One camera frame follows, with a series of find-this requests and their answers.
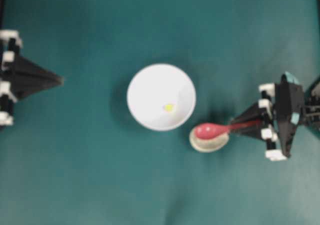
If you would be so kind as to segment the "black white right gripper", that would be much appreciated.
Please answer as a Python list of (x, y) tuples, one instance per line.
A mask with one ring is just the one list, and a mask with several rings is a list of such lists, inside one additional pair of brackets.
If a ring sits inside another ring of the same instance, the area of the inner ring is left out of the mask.
[(258, 86), (261, 99), (252, 104), (239, 116), (231, 120), (231, 124), (259, 121), (262, 126), (250, 126), (232, 129), (230, 132), (266, 142), (265, 157), (272, 162), (286, 161), (288, 158), (281, 149), (277, 149), (278, 133), (274, 128), (274, 112), (272, 98), (276, 92), (275, 83), (265, 83)]

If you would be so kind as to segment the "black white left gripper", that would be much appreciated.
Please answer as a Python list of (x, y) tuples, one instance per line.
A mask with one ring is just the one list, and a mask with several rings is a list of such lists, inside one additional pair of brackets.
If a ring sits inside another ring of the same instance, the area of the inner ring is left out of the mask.
[[(14, 105), (32, 94), (61, 86), (64, 79), (19, 55), (23, 46), (17, 30), (0, 31), (0, 129), (14, 124)], [(51, 81), (13, 82), (14, 75)]]

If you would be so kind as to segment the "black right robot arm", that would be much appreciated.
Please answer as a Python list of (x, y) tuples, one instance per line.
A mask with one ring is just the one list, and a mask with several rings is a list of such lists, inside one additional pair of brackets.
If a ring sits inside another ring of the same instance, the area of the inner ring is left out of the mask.
[(232, 132), (264, 141), (270, 161), (287, 160), (299, 126), (320, 129), (320, 82), (304, 91), (295, 77), (283, 74), (279, 83), (258, 90), (261, 99), (231, 120)]

